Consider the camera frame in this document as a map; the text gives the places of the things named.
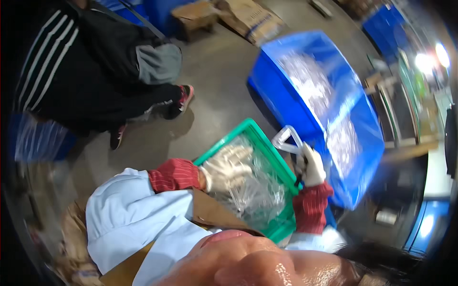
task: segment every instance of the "clear plastic item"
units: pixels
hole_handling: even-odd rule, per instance
[[[242,135],[233,139],[228,146],[253,148]],[[249,165],[252,174],[244,177],[241,186],[210,195],[250,227],[258,230],[267,228],[269,222],[276,219],[285,207],[285,187],[278,182],[268,160],[256,148],[253,148],[250,156],[238,162],[231,158],[231,162]]]
[[[310,110],[323,126],[326,126],[327,113],[333,102],[334,91],[327,79],[325,70],[305,53],[290,52],[278,59]]]
[[[293,138],[296,145],[286,143],[286,140],[289,137]],[[292,127],[291,125],[286,125],[280,130],[280,132],[277,133],[277,135],[274,136],[274,138],[272,139],[272,145],[279,150],[299,155],[303,143],[299,135],[297,134],[296,129],[294,129],[294,127]]]
[[[361,152],[358,136],[349,116],[329,134],[326,146],[340,177],[346,178]]]

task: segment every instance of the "hand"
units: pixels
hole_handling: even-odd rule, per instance
[[[326,172],[324,172],[320,154],[305,142],[301,155],[297,156],[297,167],[298,172],[302,174],[302,181],[304,181],[304,186],[306,187],[320,185],[326,179]]]
[[[242,185],[251,167],[240,161],[253,153],[253,148],[226,146],[199,167],[205,176],[207,192],[228,192]]]

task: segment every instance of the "cardboard box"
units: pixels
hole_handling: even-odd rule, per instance
[[[226,24],[257,46],[276,36],[284,25],[277,15],[252,0],[220,0],[215,5]]]
[[[206,1],[199,1],[173,9],[172,16],[183,24],[189,40],[190,33],[196,29],[212,30],[218,20],[218,10]]]

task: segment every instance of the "blue plastic bin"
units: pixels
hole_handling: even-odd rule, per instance
[[[170,37],[176,34],[179,26],[171,14],[178,6],[195,2],[196,0],[143,0],[149,21],[164,35]]]
[[[149,17],[146,15],[146,11],[145,11],[145,7],[143,6],[143,4],[139,4],[139,5],[136,5],[134,6],[134,10],[140,14],[143,18],[145,18],[147,21],[149,21]],[[122,9],[119,9],[119,10],[115,10],[114,11],[116,14],[118,14],[119,16],[123,17],[124,19],[126,20],[129,20],[131,21],[132,23],[136,24],[136,25],[139,25],[139,26],[144,26],[144,24],[142,23],[142,21],[140,21],[137,16],[135,16],[134,14],[132,14],[132,12],[130,12],[129,10],[127,10],[127,8],[122,8]]]
[[[409,42],[402,25],[405,19],[394,7],[383,5],[363,23],[364,30],[377,44],[388,63],[396,61],[398,47],[405,49]]]
[[[8,150],[15,161],[64,160],[77,137],[54,121],[36,122],[27,113],[14,113],[8,126]]]
[[[321,121],[278,64],[279,58],[291,52],[313,57],[327,74],[334,99]],[[301,139],[322,155],[327,180],[335,193],[330,202],[353,210],[372,180],[385,144],[358,76],[334,43],[322,31],[295,33],[271,41],[261,46],[248,82],[282,126],[292,125]],[[342,120],[348,118],[356,133],[358,152],[351,169],[341,170],[336,164],[337,154],[329,150],[327,140],[340,128]]]
[[[315,117],[277,63],[283,55],[291,52],[313,57],[326,71],[335,90],[335,100],[322,121]],[[365,95],[358,76],[323,31],[294,33],[262,45],[248,82],[278,122],[282,126],[292,125],[303,140],[323,136],[326,128],[338,123],[342,115],[348,114]]]

